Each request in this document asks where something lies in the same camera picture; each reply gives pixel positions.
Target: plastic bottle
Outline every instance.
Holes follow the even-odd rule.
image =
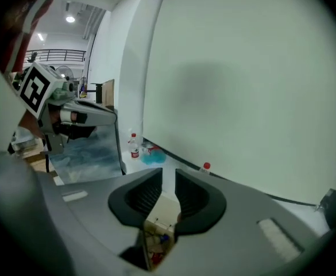
[[[137,159],[140,156],[140,151],[138,144],[136,143],[136,133],[132,133],[131,139],[129,140],[129,152],[131,153],[132,159]]]
[[[203,167],[199,169],[199,172],[210,174],[210,163],[204,163]]]

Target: ceiling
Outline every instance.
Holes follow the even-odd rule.
[[[80,2],[54,0],[47,13],[39,20],[36,32],[83,36],[86,33],[86,26],[90,15],[94,12],[92,19],[90,19],[93,24],[91,33],[96,33],[102,19],[102,15],[97,15],[99,11],[101,11],[101,9]],[[67,16],[73,16],[76,19],[75,22],[67,22],[65,20]]]

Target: cardboard box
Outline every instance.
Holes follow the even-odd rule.
[[[114,80],[108,80],[102,86],[103,106],[114,106]]]

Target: ceiling light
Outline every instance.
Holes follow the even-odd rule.
[[[67,17],[65,18],[65,20],[68,21],[68,22],[74,22],[74,21],[75,21],[75,18],[74,18],[73,16],[67,16]]]

